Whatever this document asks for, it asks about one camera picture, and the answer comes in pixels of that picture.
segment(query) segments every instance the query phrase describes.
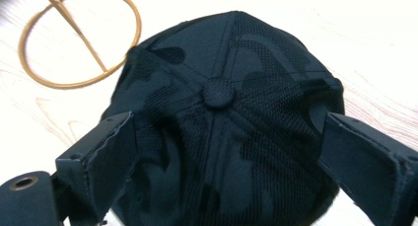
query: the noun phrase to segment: wood grain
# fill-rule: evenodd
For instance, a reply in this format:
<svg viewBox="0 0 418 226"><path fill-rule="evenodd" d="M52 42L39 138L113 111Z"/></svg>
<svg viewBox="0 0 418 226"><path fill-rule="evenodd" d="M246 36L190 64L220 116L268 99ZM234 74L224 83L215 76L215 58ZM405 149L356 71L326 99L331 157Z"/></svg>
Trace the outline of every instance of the wood grain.
<svg viewBox="0 0 418 226"><path fill-rule="evenodd" d="M141 40L182 21L232 10L299 38L339 78L346 113L418 150L418 6L415 0L132 0ZM76 90L41 86L22 69L18 42L47 0L0 0L0 183L54 172L53 160L99 121L120 71ZM114 0L66 2L105 64L126 52L134 26ZM28 45L39 74L58 80L98 72L59 14L42 18ZM109 225L118 223L109 217ZM315 225L372 225L344 193Z"/></svg>

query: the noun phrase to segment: tabletop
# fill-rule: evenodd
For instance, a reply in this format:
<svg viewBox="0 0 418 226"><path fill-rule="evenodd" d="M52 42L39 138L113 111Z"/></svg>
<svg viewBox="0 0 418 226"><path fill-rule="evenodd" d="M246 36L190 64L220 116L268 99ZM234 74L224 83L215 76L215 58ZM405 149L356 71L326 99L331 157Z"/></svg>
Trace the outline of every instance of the tabletop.
<svg viewBox="0 0 418 226"><path fill-rule="evenodd" d="M416 0L131 0L142 22L140 41L180 22L245 11L301 40L344 86L346 114L418 150ZM78 89L54 89L23 69L18 44L47 0L0 0L0 184L31 171L55 170L54 159L99 122L118 69ZM65 2L106 66L129 48L136 24L120 0ZM71 82L101 72L78 35L55 10L27 42L33 70ZM120 225L110 214L108 225ZM373 225L342 191L314 225Z"/></svg>

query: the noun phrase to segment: baseball cap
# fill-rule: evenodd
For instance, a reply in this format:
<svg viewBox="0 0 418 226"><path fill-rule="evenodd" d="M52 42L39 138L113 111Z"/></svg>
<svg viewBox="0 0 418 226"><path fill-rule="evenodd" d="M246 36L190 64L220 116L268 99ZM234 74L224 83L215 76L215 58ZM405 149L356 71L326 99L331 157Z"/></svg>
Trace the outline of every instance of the baseball cap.
<svg viewBox="0 0 418 226"><path fill-rule="evenodd" d="M318 166L341 82L294 36L245 12L131 48L102 119L133 112L125 225L309 225L338 193Z"/></svg>

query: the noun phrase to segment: hoop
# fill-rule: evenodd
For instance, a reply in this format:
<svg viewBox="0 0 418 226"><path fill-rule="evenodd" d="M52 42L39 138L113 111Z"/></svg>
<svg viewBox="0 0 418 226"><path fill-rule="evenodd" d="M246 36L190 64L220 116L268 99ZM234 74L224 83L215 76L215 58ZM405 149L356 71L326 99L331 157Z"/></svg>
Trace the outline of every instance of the hoop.
<svg viewBox="0 0 418 226"><path fill-rule="evenodd" d="M133 2L131 0L122 0L124 1L133 11L134 15L135 15L135 20L136 20L136 32L135 32L135 36L134 39L132 41L132 43L130 44L130 47L136 45L139 41L139 37L141 35L141 29L142 29L142 25L141 25L141 17L139 15L138 9L135 7L135 5L133 4ZM29 66L28 62L27 62L27 54L26 54L26 48L27 48L27 41L28 41L28 37L32 31L32 29L34 28L35 24L37 23L37 21L40 19L40 17L42 17L47 11L49 11L51 8L53 8L54 6L51 4L49 4L48 6L45 7L45 9L43 9L43 11L37 13L35 16L33 16L31 18L31 20L28 22L28 24L25 26L22 35L21 35L21 39L19 41L19 58L21 60L22 66L24 68L24 70L37 82L39 82L39 84L42 84L44 86L50 87L50 88L55 88L55 89L74 89L74 88L80 88L80 87L85 87L91 84L94 84L98 81L101 81L102 79L106 78L107 76L111 75L115 70L117 70L125 61L126 61L126 57L123 57L122 61L120 61L119 63L117 63L116 65L108 68L108 69L103 69L103 73L99 76L96 76L92 79L89 80L85 80L85 81L81 81L81 82L76 82L76 83L68 83L68 84L59 84L59 83L54 83L51 82L49 80L46 80L38 75L36 75L31 67Z"/></svg>

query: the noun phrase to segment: brown hoop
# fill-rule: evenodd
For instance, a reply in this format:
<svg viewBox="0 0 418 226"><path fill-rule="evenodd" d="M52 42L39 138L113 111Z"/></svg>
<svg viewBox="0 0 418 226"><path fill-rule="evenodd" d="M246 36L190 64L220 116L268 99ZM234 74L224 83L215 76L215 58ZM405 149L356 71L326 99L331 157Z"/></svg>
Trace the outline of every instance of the brown hoop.
<svg viewBox="0 0 418 226"><path fill-rule="evenodd" d="M65 0L54 0L56 3L61 3ZM136 45L139 41L139 37L141 34L141 18L139 15L139 12L137 10L137 8L135 7L135 5L133 4L133 2L131 0L122 0L124 1L126 4L129 5L129 7L132 9L134 15L135 15L135 20L136 20L136 32L135 32L135 37L130 45L130 47ZM85 42L86 46L88 47L89 51L92 53L92 55L95 57L95 60L98 62L98 64L101 66L103 73L95 78L92 78L90 80L86 80L86 81L82 81L82 82L77 82L77 83L70 83L70 84L58 84L58 83L54 83L51 82L49 80L43 79L39 76L37 76L32 69L30 68L27 59L26 59L26 47L27 47L27 40L29 37L29 34L31 33L31 30L34 28L36 22L40 19L41 16L43 16L47 11L49 11L51 8L55 7L54 2L51 2L51 4L49 4L47 7L45 7L45 9L43 9L43 11L37 13L33 18L31 18L31 20L28 22L28 24L25 26L24 31L21 35L21 39L19 41L19 58L21 60L22 66L25 69L25 71L37 82L39 82L40 84L50 87L50 88L56 88L56 89L73 89L73 88L80 88L80 87L84 87L87 85L91 85L93 83L96 83L98 81L101 81L102 79L104 79L105 77L109 76L110 74L112 74L115 70L117 70L126 60L126 57L123 57L122 61L119 62L118 64L110 67L109 69L106 69L102 62L99 60L99 58L97 57L97 55L94 53L93 48L90 47L88 45L88 42L86 41L86 38L81 37L81 39Z"/></svg>

